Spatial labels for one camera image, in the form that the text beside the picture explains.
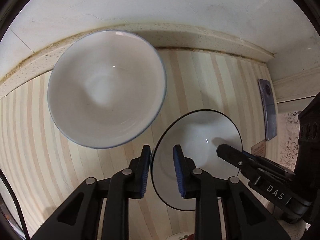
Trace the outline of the white bowl blue rim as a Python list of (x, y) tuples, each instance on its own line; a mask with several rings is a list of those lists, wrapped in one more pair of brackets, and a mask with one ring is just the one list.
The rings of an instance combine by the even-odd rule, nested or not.
[(86, 35), (58, 59), (48, 82), (49, 112), (59, 131), (81, 146), (105, 149), (142, 134), (167, 90), (153, 45), (127, 31)]

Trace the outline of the blue smartphone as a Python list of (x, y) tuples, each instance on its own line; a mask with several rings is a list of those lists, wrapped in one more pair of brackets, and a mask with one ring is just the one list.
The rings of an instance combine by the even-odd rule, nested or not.
[(259, 79), (258, 85), (264, 112), (265, 140), (270, 141), (277, 136), (276, 104), (270, 81)]

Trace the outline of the striped cat table mat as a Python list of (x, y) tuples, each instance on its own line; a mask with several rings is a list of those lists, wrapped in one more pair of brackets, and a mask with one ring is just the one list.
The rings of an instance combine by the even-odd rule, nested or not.
[(259, 79), (270, 80), (265, 63), (206, 50), (161, 49), (167, 75), (163, 105), (150, 126), (115, 147), (90, 148), (68, 139), (49, 113), (50, 72), (35, 77), (1, 98), (1, 170), (18, 203), (29, 235), (86, 179), (110, 178), (155, 147), (179, 117), (199, 109), (228, 116), (243, 148), (265, 138)]

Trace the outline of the small brown card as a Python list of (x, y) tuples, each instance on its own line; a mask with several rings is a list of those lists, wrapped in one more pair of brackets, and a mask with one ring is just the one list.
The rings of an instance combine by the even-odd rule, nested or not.
[(255, 156), (266, 156), (266, 144), (265, 141), (261, 141), (251, 147), (251, 154)]

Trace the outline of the white bowl dark rim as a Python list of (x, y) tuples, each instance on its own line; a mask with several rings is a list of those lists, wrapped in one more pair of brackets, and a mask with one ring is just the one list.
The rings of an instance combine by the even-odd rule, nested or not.
[(240, 170), (219, 158), (216, 149), (227, 144), (241, 151), (240, 132), (232, 120), (221, 112), (199, 109), (173, 122), (160, 137), (151, 158), (151, 180), (161, 201), (176, 210), (194, 211), (195, 200), (183, 199), (178, 191), (173, 148), (180, 145), (185, 157), (193, 159), (196, 167), (215, 178), (238, 176)]

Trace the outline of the white plate pink flowers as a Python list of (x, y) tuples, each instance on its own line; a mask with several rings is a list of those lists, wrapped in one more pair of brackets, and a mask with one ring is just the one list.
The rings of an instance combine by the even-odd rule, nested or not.
[(167, 240), (187, 240), (191, 237), (193, 237), (194, 233), (193, 232), (181, 232), (181, 233), (176, 233), (172, 236), (169, 236)]

